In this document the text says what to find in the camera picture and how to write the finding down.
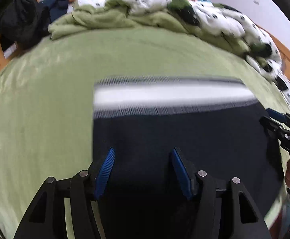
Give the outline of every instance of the bed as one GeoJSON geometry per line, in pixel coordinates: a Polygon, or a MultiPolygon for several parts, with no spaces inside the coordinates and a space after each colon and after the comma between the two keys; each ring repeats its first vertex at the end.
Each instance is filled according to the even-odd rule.
{"type": "MultiPolygon", "coordinates": [[[[290,79],[290,51],[272,38],[290,79]]],[[[111,75],[235,77],[264,107],[290,113],[277,87],[245,60],[163,28],[98,29],[54,41],[47,37],[8,59],[0,46],[0,229],[5,238],[13,238],[43,180],[71,177],[92,161],[91,91],[97,80],[111,75]]],[[[284,150],[281,156],[285,171],[289,156],[284,150]]],[[[282,186],[265,216],[268,227],[285,197],[282,186]]],[[[68,237],[74,238],[69,201],[66,205],[68,237]]]]}

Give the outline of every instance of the metal screw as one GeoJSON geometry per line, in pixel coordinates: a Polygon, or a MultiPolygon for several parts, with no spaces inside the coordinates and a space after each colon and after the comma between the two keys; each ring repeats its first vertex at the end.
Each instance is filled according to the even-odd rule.
{"type": "Polygon", "coordinates": [[[238,177],[233,177],[232,178],[232,181],[236,184],[239,184],[240,183],[240,179],[238,177]]]}
{"type": "Polygon", "coordinates": [[[53,177],[49,177],[49,178],[46,179],[46,182],[48,184],[52,183],[53,181],[54,181],[54,178],[53,177]]]}
{"type": "Polygon", "coordinates": [[[201,176],[201,177],[205,177],[205,176],[207,176],[207,172],[204,171],[204,170],[200,170],[200,171],[198,172],[198,175],[201,176]]]}
{"type": "Polygon", "coordinates": [[[81,171],[80,172],[80,176],[81,177],[86,177],[89,174],[89,172],[87,170],[81,171]]]}

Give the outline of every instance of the blue rubber tip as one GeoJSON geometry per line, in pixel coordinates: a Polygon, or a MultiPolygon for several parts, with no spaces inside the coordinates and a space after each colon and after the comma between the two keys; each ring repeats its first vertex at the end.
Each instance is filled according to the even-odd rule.
{"type": "Polygon", "coordinates": [[[267,108],[267,113],[269,114],[269,116],[271,118],[279,121],[280,123],[286,122],[285,116],[283,114],[281,114],[280,112],[277,112],[271,108],[267,108]]]}
{"type": "Polygon", "coordinates": [[[96,187],[94,191],[94,197],[98,199],[101,195],[103,195],[106,184],[109,178],[110,173],[112,172],[112,168],[115,160],[115,151],[113,148],[109,150],[107,156],[103,162],[103,165],[100,168],[100,172],[96,177],[96,187]]]}
{"type": "Polygon", "coordinates": [[[173,164],[177,180],[180,184],[183,195],[187,198],[187,200],[192,199],[194,195],[191,191],[191,182],[189,175],[185,169],[183,162],[179,157],[179,154],[175,149],[171,151],[171,163],[173,164]]]}

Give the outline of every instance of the green fitted sheet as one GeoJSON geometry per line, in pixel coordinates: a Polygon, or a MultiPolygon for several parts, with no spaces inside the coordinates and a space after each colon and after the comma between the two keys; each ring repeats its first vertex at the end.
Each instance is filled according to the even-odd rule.
{"type": "MultiPolygon", "coordinates": [[[[7,239],[48,176],[69,178],[90,165],[93,85],[111,75],[237,77],[264,107],[289,112],[276,86],[248,63],[194,36],[139,27],[47,37],[0,73],[0,227],[7,239]]],[[[281,154],[285,168],[288,154],[281,154]]],[[[281,188],[268,226],[284,197],[281,188]]],[[[73,239],[69,201],[66,220],[73,239]]]]}

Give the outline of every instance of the white stripe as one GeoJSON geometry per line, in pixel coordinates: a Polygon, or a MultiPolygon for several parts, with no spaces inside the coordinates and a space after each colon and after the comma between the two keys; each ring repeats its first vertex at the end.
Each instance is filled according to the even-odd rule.
{"type": "Polygon", "coordinates": [[[192,106],[256,99],[237,83],[167,83],[101,86],[95,90],[94,108],[192,106]]]}

